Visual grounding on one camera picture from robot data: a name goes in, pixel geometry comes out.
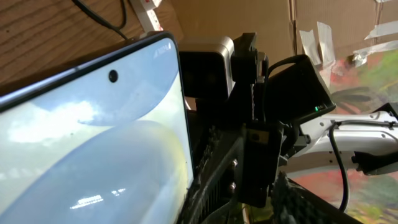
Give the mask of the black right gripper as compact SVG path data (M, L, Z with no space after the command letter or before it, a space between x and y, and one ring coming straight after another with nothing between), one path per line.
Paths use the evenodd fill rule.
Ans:
M283 127L264 112L268 59L255 48L254 33L232 40L229 98L194 98L196 109L187 114L194 171L187 223L227 217L238 203L263 207L275 180Z

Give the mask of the Samsung Galaxy smartphone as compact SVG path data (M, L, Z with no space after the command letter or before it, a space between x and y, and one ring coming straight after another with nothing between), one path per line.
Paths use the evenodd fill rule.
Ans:
M193 179L169 32L1 86L2 223L176 223Z

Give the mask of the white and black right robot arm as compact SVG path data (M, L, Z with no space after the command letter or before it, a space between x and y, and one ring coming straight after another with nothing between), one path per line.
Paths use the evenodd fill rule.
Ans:
M179 223L229 218L239 203L272 204L276 223L354 223L348 169L397 170L397 105L337 115L336 103L308 55L273 65L254 44L185 39L178 45L193 185Z

